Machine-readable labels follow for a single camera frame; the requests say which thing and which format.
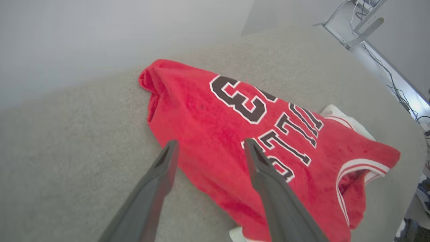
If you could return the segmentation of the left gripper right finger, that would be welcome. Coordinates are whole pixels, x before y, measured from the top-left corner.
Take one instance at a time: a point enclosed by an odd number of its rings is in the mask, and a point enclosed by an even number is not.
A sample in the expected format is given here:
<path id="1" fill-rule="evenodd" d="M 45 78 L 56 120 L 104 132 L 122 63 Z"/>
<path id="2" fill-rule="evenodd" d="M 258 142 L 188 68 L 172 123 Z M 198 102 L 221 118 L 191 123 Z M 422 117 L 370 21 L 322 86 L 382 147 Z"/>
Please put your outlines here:
<path id="1" fill-rule="evenodd" d="M 329 242 L 253 139 L 244 144 L 252 186 L 262 200 L 272 242 Z"/>

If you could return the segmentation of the white desk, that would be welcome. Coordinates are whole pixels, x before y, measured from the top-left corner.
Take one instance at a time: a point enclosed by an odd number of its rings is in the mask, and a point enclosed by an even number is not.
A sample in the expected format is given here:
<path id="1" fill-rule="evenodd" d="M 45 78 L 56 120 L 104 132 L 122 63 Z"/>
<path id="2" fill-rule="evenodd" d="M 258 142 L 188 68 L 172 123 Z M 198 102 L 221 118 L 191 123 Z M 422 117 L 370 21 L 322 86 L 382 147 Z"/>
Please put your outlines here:
<path id="1" fill-rule="evenodd" d="M 359 23 L 361 7 L 356 6 L 355 2 L 353 0 L 341 6 L 328 25 L 328 31 L 334 37 L 340 37 L 341 43 L 358 37 L 358 34 L 353 33 L 353 28 Z M 401 109 L 406 110 L 425 131 L 430 130 L 430 106 L 387 58 L 379 54 L 367 40 L 353 46 L 349 52 L 395 97 Z"/>

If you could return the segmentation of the grey fabric sofa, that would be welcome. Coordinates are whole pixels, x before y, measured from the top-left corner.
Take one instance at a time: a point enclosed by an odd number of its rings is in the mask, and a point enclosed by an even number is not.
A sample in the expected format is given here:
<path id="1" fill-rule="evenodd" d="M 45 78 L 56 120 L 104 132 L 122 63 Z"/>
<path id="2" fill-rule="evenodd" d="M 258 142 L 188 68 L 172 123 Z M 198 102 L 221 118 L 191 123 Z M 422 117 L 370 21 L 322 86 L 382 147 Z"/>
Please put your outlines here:
<path id="1" fill-rule="evenodd" d="M 401 152 L 367 185 L 353 242 L 393 242 L 427 160 L 423 129 L 322 27 L 290 26 L 171 60 L 247 81 L 303 108 L 334 104 Z M 147 64 L 0 113 L 0 242 L 98 242 L 162 147 L 146 122 Z"/>

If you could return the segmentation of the dark patterned cloth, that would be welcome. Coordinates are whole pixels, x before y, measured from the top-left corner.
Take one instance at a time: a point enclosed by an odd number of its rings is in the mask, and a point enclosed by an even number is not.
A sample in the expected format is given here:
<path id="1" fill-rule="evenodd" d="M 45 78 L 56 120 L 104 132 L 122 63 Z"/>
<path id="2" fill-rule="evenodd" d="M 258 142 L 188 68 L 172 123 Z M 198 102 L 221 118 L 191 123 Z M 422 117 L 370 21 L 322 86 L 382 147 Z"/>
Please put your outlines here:
<path id="1" fill-rule="evenodd" d="M 430 177 L 426 176 L 424 173 L 421 173 L 415 194 L 420 200 L 428 217 L 430 217 Z"/>
<path id="2" fill-rule="evenodd" d="M 405 218 L 401 222 L 393 242 L 430 242 L 430 229 L 420 226 L 412 219 Z"/>

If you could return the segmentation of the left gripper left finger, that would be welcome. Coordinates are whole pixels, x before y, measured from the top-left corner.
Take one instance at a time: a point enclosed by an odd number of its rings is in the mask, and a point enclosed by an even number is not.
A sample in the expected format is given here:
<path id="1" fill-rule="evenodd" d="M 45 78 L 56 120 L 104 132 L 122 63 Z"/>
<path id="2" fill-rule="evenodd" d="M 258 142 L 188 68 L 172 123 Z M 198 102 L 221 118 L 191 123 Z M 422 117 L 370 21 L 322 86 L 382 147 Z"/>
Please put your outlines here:
<path id="1" fill-rule="evenodd" d="M 175 181 L 178 154 L 178 141 L 168 141 L 98 242 L 155 242 L 163 202 Z"/>

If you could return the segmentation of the red Bulls basketball jersey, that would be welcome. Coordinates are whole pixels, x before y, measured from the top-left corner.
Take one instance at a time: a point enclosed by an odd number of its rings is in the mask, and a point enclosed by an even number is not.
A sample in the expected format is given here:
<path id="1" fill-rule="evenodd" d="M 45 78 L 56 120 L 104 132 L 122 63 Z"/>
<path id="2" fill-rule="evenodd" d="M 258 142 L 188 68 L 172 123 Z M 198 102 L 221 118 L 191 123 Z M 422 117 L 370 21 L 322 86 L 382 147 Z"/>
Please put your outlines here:
<path id="1" fill-rule="evenodd" d="M 245 82 L 159 59 L 141 72 L 152 95 L 147 122 L 157 141 L 180 145 L 178 165 L 239 225 L 234 242 L 271 242 L 264 206 L 249 177 L 253 139 L 330 242 L 350 242 L 366 209 L 365 186 L 401 153 L 330 105 L 317 114 Z"/>

